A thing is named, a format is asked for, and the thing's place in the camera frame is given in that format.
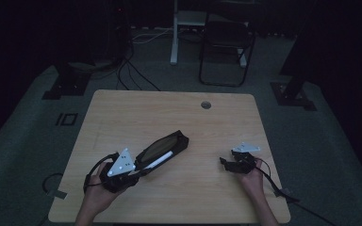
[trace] dark background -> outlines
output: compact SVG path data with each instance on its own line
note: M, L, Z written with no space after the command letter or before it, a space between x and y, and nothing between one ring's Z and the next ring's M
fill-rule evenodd
M116 40L107 36L107 20L120 22L119 2L0 1L0 128L48 66L113 57L116 47L107 47ZM173 25L173 1L129 2L132 25ZM321 88L362 163L362 1L315 2L267 1L269 33L298 36L280 73ZM205 1L180 0L181 9L204 7Z

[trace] chair backrest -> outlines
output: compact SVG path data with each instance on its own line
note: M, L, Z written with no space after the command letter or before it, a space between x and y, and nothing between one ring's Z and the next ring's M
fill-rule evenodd
M266 6L255 0L213 0L207 7L207 20L209 14L219 15L229 21L245 23L257 29L267 15Z

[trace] table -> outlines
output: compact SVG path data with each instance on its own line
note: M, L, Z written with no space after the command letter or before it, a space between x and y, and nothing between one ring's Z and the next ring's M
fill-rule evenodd
M178 61L178 26L179 25L194 25L204 26L206 13L202 11L178 10L178 0L174 0L174 13L173 13L173 45L172 54L170 57L170 64L176 65ZM238 54L242 53L242 49L238 49ZM246 67L246 57L243 55L239 60L241 68Z
M202 102L210 102L204 109ZM97 90L74 145L49 213L54 222L74 222L83 199L85 175L101 158L128 148L135 158L154 141L176 130L189 146L128 188L95 222L249 223L255 211L233 173L219 157L242 141L259 146L254 155L269 163L281 187L264 128L250 94ZM269 205L288 222L286 201L264 182Z

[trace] black chair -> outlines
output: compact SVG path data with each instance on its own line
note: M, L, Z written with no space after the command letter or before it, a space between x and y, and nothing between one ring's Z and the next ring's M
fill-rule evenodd
M227 87L238 87L244 83L255 45L256 32L263 24L266 12L265 5L258 1L214 0L210 2L207 6L200 53L199 80L201 83ZM238 56L237 63L239 63L246 50L249 49L246 67L240 82L218 83L204 81L202 69L207 44L216 48L234 48L236 56Z

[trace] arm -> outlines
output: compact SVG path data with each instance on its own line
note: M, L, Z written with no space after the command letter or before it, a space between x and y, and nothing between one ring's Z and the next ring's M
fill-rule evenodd
M101 166L99 166L97 174L91 176L90 178L91 185L101 183L99 174L101 174L101 171L104 168L105 164L106 163L102 163ZM99 213L106 210L111 205L111 203L123 192L124 190L117 193L111 193L101 185L88 187L87 192L85 193L84 196L84 200L81 204L81 208L75 220L75 225L76 226L92 225L95 217Z
M256 166L258 168L261 167L261 160L257 160ZM266 196L264 195L263 173L257 169L253 169L248 174L238 173L237 177L239 178L244 190L251 199L261 225L279 225L277 219L269 207Z

